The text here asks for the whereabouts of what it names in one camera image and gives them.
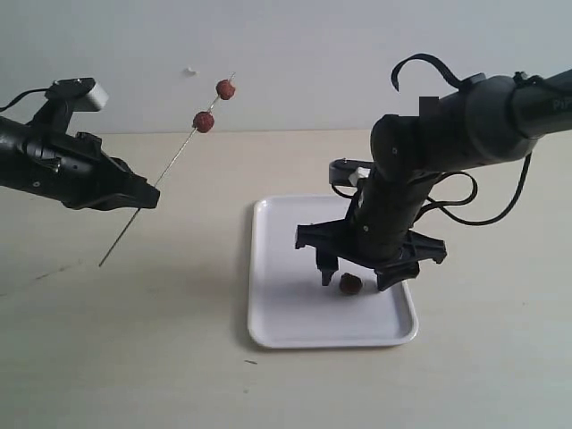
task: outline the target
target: beige table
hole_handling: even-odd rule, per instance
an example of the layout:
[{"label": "beige table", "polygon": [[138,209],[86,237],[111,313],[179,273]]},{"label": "beige table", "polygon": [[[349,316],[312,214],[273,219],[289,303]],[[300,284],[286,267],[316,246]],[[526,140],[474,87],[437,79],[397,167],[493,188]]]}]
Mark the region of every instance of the beige table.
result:
[{"label": "beige table", "polygon": [[[155,178],[182,135],[106,136]],[[73,212],[0,190],[0,427],[570,427],[572,137],[546,139],[515,212],[487,228],[429,214],[443,265],[410,283],[416,339],[268,352],[246,331],[251,207],[329,192],[327,165],[368,131],[200,136],[103,268],[130,210]],[[520,164],[475,172],[496,215]],[[437,196],[458,198],[463,179]]]}]

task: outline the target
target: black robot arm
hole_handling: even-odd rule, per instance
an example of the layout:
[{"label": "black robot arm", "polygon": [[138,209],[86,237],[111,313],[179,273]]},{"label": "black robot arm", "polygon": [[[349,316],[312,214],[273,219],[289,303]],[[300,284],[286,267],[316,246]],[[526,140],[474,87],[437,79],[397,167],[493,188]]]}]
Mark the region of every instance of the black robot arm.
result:
[{"label": "black robot arm", "polygon": [[[419,116],[385,115],[372,129],[372,163],[331,163],[332,186],[357,189],[346,216],[299,225],[296,237],[296,248],[315,248],[324,285],[338,270],[339,257],[373,269],[378,290],[415,278],[421,260],[439,264],[447,256],[444,242],[411,231],[427,208],[443,208],[429,197],[433,186],[462,170],[525,158],[517,194],[508,209],[489,221],[464,223],[496,222],[516,203],[537,140],[572,129],[572,71],[547,80],[527,78],[522,72],[514,77],[486,79],[477,74],[459,80],[440,60],[420,54],[394,69],[395,88],[399,88],[401,67],[411,60],[431,63],[457,92],[441,99],[422,97]],[[476,188],[462,204],[475,196]],[[433,205],[424,206],[426,200]]]},{"label": "black robot arm", "polygon": [[101,150],[99,137],[66,134],[73,112],[94,112],[105,105],[101,87],[91,78],[59,80],[45,94],[46,103],[27,124],[0,116],[0,185],[72,209],[155,208],[159,191],[123,160]]}]

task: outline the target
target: white plastic tray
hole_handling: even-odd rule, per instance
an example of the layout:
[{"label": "white plastic tray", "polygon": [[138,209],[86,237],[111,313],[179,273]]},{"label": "white plastic tray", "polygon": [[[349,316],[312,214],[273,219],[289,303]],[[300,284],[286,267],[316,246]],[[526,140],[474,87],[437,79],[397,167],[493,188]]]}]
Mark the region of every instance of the white plastic tray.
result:
[{"label": "white plastic tray", "polygon": [[[418,321],[406,283],[378,292],[372,270],[340,259],[322,286],[315,250],[294,248],[296,226],[341,219],[348,201],[330,196],[272,197],[255,207],[250,261],[248,331],[277,349],[395,346],[413,340]],[[344,273],[364,288],[344,296]]]}]

